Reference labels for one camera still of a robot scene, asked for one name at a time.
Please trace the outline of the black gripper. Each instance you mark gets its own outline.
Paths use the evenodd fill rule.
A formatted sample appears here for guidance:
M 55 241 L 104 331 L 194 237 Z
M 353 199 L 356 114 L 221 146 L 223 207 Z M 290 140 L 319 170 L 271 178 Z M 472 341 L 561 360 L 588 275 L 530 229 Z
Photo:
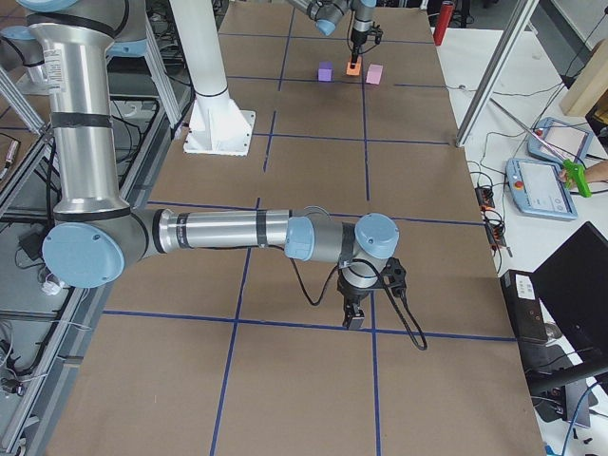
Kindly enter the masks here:
M 350 44 L 351 44 L 351 59 L 350 59 L 351 65 L 361 65 L 362 56 L 360 54 L 363 52 L 363 50 L 362 50 L 363 44 L 356 40 L 350 40 Z

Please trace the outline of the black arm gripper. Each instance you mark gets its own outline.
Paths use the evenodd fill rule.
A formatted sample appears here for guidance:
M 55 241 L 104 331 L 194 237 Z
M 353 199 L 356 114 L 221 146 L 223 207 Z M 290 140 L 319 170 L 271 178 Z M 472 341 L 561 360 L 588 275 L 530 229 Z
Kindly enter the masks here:
M 371 293 L 369 288 L 355 287 L 344 278 L 339 277 L 337 290 L 343 296 L 344 319 L 342 326 L 345 329 L 360 330 L 365 321 L 365 314 L 361 302 Z

